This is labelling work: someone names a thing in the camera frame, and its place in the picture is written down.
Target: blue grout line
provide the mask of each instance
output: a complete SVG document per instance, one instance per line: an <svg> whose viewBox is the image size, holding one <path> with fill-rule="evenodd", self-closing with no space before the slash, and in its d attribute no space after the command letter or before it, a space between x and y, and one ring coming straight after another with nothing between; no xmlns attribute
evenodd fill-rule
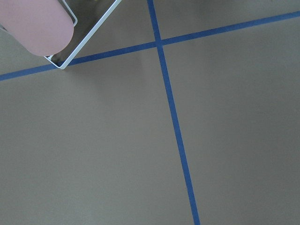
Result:
<svg viewBox="0 0 300 225"><path fill-rule="evenodd" d="M215 35L215 34L230 32L233 30L239 30L239 29L244 29L244 28L248 28L248 27L258 26L258 25L262 25L262 24L266 24L266 23L277 22L277 21L281 21L281 20L292 19L292 18L296 18L296 17L300 17L300 11L283 14L283 15L271 16L271 17L267 17L267 18L263 18L263 19L259 19L259 20L253 20L253 21L249 21L249 22L242 22L242 23L238 23L238 24L234 24L234 25L219 27L219 28L215 28L215 29L211 29L211 30L200 31L200 32L186 34L186 35L182 35L182 36L178 36L178 37L171 37L171 38L162 40L162 45L170 45L170 44L174 44L177 42L187 41L187 40L191 40L191 39L195 39L195 38L202 38L202 37L206 37L206 36L211 36L211 35ZM113 50L113 51L108 51L108 52L103 52L103 53L98 53L98 54L94 54L94 55L76 58L76 59L73 59L69 65L76 65L76 64L80 64L80 63L84 63L84 62L99 60L99 59L113 57L113 56L122 55L122 54L126 54L126 53L137 52L140 50L145 50L145 49L154 48L154 47L156 47L155 42L149 42L149 43L145 43L145 44L141 44L141 45L134 45L131 47L126 47L126 48L121 48L121 49L117 49L117 50ZM19 70L19 71L7 73L7 74L2 74L2 75L0 75L0 81L16 78L16 77L20 77L20 76L36 74L39 72L44 72L44 71L52 70L55 68L56 68L55 66L50 64L50 65L43 65L43 66L39 66L39 67Z"/></svg>
<svg viewBox="0 0 300 225"><path fill-rule="evenodd" d="M191 176L189 173L188 161L187 161L186 153L184 150L178 116L176 113L176 107L175 107L175 102L174 102L174 98L173 98L168 68L167 68L167 64L166 64L166 60L165 60L165 54L164 54L164 49L163 49L163 45L162 45L162 40L161 40L160 33L159 33L158 21L156 18L155 8L154 8L153 0L147 0L147 2L148 2L150 17L151 17L152 27L153 27L153 31L154 31L155 42L157 45L159 62L160 62L160 66L161 66L161 70L162 70L162 74L163 74L164 83L165 83L165 90L167 93L172 122L173 122L173 126L174 126L175 137L176 137L176 142L177 142L177 146L178 146L178 150L179 150L182 170L183 170L184 179L185 179L186 186L187 186L187 194L188 194L188 198L189 198L189 202L190 202L190 206L191 206L191 210L192 210L193 220L194 220L195 225L200 225L200 219L199 219L198 209L197 209L195 195L194 195L194 191L193 191L192 180L191 180Z"/></svg>
<svg viewBox="0 0 300 225"><path fill-rule="evenodd" d="M163 43L163 45L170 45L170 44L174 44L177 42L182 42L182 41L192 40L192 39L196 39L196 38L202 38L202 37L206 37L206 36L226 33L226 32L230 32L230 31L234 31L234 30L240 30L240 29L244 29L244 28L267 24L267 23L273 23L273 22L277 22L277 21L281 21L281 20L288 20L288 19L292 19L292 18L296 18L296 17L300 17L300 11L266 17L263 19L252 20L252 21L248 21L248 22L241 22L241 23L237 23L237 24L233 24L233 25L229 25L229 26L214 28L214 29L210 29L210 30L204 30L204 31L186 34L186 35L182 35L182 36L178 36L178 37L171 37L171 38L162 40L162 43Z"/></svg>

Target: pink object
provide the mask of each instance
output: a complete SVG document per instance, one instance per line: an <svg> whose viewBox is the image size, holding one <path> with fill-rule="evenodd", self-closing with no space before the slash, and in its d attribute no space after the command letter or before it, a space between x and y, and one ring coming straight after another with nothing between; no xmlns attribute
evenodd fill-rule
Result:
<svg viewBox="0 0 300 225"><path fill-rule="evenodd" d="M71 41L71 17L57 0L0 0L0 24L29 52L54 55Z"/></svg>

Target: white metal edge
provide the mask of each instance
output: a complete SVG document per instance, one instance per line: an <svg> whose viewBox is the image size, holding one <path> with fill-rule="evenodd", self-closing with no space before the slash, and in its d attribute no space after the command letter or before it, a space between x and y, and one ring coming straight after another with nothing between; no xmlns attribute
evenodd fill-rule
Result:
<svg viewBox="0 0 300 225"><path fill-rule="evenodd" d="M118 4L122 0L116 0L109 9L103 14L103 16L99 19L99 21L95 24L95 26L89 31L89 33L83 38L83 40L79 43L79 45L74 49L74 51L67 57L67 59L63 62L63 64L59 67L56 63L52 62L46 56L45 58L50 61L53 65L55 65L59 69L65 69L72 59L78 54L78 52L82 49L82 47L88 42L88 40L93 36L93 34L98 30L98 28L104 23L104 21L108 18L108 16L113 12L113 10L118 6Z"/></svg>

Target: gray floor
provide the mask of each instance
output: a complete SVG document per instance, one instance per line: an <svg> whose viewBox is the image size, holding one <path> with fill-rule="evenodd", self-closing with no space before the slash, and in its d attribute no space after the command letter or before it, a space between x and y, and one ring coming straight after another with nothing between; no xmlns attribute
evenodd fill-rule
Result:
<svg viewBox="0 0 300 225"><path fill-rule="evenodd" d="M300 10L155 0L162 38ZM203 225L300 224L300 17L164 46ZM155 41L124 0L78 57ZM0 76L46 65L0 32ZM0 81L1 225L192 225L156 48Z"/></svg>

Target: tiled floor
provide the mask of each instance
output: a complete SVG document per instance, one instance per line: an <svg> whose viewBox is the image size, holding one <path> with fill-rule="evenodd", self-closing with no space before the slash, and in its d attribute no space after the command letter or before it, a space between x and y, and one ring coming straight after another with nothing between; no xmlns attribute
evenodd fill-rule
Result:
<svg viewBox="0 0 300 225"><path fill-rule="evenodd" d="M63 71L0 32L1 225L300 224L300 2L152 3Z"/></svg>

